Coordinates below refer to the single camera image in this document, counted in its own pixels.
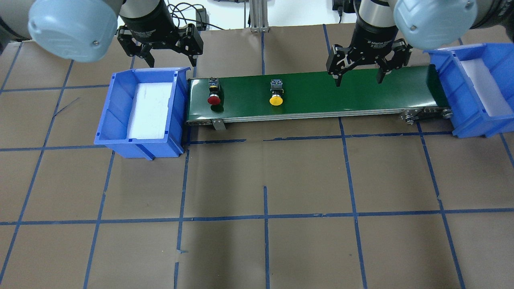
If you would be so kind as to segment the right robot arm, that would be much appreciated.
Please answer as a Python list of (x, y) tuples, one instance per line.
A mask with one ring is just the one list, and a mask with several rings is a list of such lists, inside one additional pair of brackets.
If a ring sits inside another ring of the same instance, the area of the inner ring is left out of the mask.
[(348, 47), (334, 44), (326, 71), (336, 86), (358, 66), (377, 65), (376, 81), (409, 64), (413, 48), (437, 49), (471, 29), (503, 26), (513, 40), (512, 0), (336, 0), (340, 13), (356, 15)]

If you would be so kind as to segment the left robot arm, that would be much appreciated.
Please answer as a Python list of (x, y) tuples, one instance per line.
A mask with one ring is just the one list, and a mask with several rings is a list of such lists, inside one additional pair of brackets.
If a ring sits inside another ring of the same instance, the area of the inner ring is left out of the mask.
[[(330, 0), (271, 0), (270, 28), (262, 35), (249, 28), (236, 27), (242, 20), (241, 5), (202, 0), (214, 27), (201, 33), (204, 54), (190, 77), (234, 77), (260, 74), (306, 73), (323, 71), (329, 41), (347, 43), (355, 18), (343, 16), (338, 24)], [(9, 43), (1, 49), (1, 89), (53, 88), (61, 85), (71, 63), (69, 56), (59, 57), (32, 41), (28, 31), (31, 0), (2, 0), (1, 25), (24, 44)], [(114, 36), (118, 25), (114, 11), (106, 5), (89, 5), (87, 0), (54, 0), (36, 16), (37, 32), (63, 35), (68, 48), (85, 52), (92, 61), (75, 60), (70, 73), (70, 86), (100, 85), (111, 73), (129, 67)]]

